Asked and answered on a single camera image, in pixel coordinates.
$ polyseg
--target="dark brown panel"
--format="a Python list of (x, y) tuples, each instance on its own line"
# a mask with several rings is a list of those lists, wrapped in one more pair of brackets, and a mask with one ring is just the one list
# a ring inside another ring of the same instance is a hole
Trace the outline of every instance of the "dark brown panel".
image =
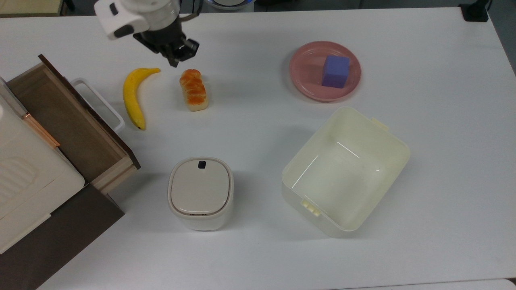
[(123, 215), (93, 186), (86, 186), (0, 255), (0, 288), (36, 289)]

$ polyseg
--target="open drawer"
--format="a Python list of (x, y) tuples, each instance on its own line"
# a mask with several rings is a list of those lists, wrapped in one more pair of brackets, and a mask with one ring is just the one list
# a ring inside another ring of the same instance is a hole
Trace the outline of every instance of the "open drawer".
[(60, 144), (77, 171), (103, 194), (140, 164), (130, 148), (75, 88), (40, 55), (41, 63), (7, 82), (28, 112)]

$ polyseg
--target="purple cube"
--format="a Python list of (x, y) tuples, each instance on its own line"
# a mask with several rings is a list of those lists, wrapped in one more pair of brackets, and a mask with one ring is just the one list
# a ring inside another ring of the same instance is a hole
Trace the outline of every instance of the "purple cube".
[(325, 87), (344, 88), (349, 75), (349, 58), (329, 55), (322, 70), (322, 83)]

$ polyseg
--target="white canister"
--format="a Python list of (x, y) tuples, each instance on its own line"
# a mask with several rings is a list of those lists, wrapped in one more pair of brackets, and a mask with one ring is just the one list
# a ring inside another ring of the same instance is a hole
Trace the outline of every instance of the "white canister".
[(187, 227), (212, 231), (223, 226), (233, 208), (233, 173), (223, 161), (193, 157), (179, 162), (170, 175), (168, 204)]

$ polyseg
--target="yellow banana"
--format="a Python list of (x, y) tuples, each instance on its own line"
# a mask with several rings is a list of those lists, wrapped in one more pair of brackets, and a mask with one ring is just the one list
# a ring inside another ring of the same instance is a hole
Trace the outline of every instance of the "yellow banana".
[(140, 130), (145, 130), (145, 118), (143, 117), (137, 100), (138, 87), (148, 76), (160, 71), (159, 68), (139, 68), (132, 71), (127, 78), (125, 78), (123, 89), (125, 109), (133, 124)]

